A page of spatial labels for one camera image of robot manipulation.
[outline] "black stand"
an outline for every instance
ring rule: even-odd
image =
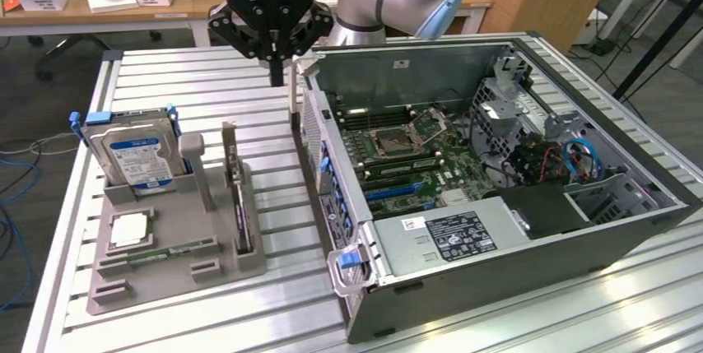
[[[638,65],[630,72],[630,75],[627,75],[626,79],[623,80],[623,83],[619,85],[618,90],[615,90],[615,92],[612,93],[612,97],[616,100],[623,98],[623,96],[626,95],[627,90],[630,90],[630,87],[632,86],[632,84],[635,84],[635,81],[644,73],[644,70],[651,65],[651,62],[655,60],[656,55],[659,55],[663,48],[667,46],[668,42],[679,32],[679,29],[688,21],[688,18],[691,18],[691,16],[699,10],[700,4],[703,4],[703,0],[691,0],[684,6],[682,12],[679,13],[679,16],[676,16],[674,21],[671,21],[668,28],[662,33],[662,36],[659,37],[656,42],[651,45],[650,51],[647,51],[647,54],[642,57]]]

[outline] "hard drive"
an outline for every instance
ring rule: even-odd
[[[128,184],[135,195],[175,189],[173,177],[187,173],[177,152],[177,112],[173,107],[128,112],[72,114],[72,129],[97,158],[111,186]]]

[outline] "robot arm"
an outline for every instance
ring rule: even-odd
[[[232,14],[245,26],[233,24]],[[271,70],[271,85],[283,86],[283,69],[329,35],[333,16],[315,0],[227,0],[209,17],[209,28],[247,58]]]

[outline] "office chair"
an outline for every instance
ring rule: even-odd
[[[161,40],[161,33],[156,30],[149,30],[149,38],[157,42]],[[68,38],[60,41],[60,43],[44,54],[35,64],[35,75],[41,81],[51,81],[53,79],[53,73],[47,70],[47,65],[55,60],[71,47],[73,47],[81,40],[89,41],[103,51],[111,50],[112,48],[97,38],[93,34],[75,34],[69,35]],[[28,42],[33,46],[41,46],[44,39],[39,36],[29,36]]]

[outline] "gray carpet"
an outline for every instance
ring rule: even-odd
[[[619,0],[603,0],[602,7],[612,10]],[[642,3],[638,0],[631,14]],[[646,36],[631,42],[631,53],[623,53],[608,70],[608,76],[619,83],[628,71],[635,66],[644,51],[651,45],[651,38],[656,38],[668,24],[666,17],[671,17],[680,10],[674,5],[667,5],[655,25],[651,26]],[[703,20],[695,17],[667,47],[662,57],[652,64],[652,69],[674,53],[682,42],[700,28]],[[192,47],[192,38],[187,30],[163,31],[161,42],[149,41],[147,32],[101,35],[100,37],[115,49],[155,49]],[[5,49],[0,49],[0,142],[15,139],[36,139],[48,137],[57,132],[68,130],[67,118],[72,110],[87,109],[91,102],[92,87],[96,80],[100,64],[100,52],[92,44],[80,44],[67,55],[57,60],[51,68],[55,73],[53,82],[43,83],[35,79],[33,62],[59,42],[60,37],[47,36],[47,46],[35,49],[24,38],[15,38]],[[575,52],[588,55],[583,49]],[[606,66],[612,58],[612,53],[594,60]],[[575,61],[579,67],[591,75],[600,73],[588,60]],[[698,165],[703,165],[703,136],[700,126],[703,123],[703,49],[696,50],[680,71],[664,68],[655,79],[632,98],[634,104],[643,113],[651,127],[672,143],[672,145],[691,158]],[[612,89],[606,79],[600,84]],[[53,143],[47,151],[60,150],[75,144],[73,139]],[[40,179],[36,186],[19,201],[8,206],[8,212],[24,237],[28,256],[32,263],[35,279],[39,280],[44,271],[44,262],[53,237],[53,227],[59,217],[65,185],[72,168],[73,155],[47,156],[40,160]],[[13,161],[32,161],[31,155],[12,156]],[[0,188],[21,173],[21,168],[0,165]],[[0,303],[21,289],[23,273],[21,258],[16,246],[9,251],[7,258],[0,261]],[[31,294],[25,295],[23,302],[31,302],[36,293],[37,283]],[[16,352],[20,350],[24,332],[29,319],[29,309],[12,309],[0,313],[0,351]]]

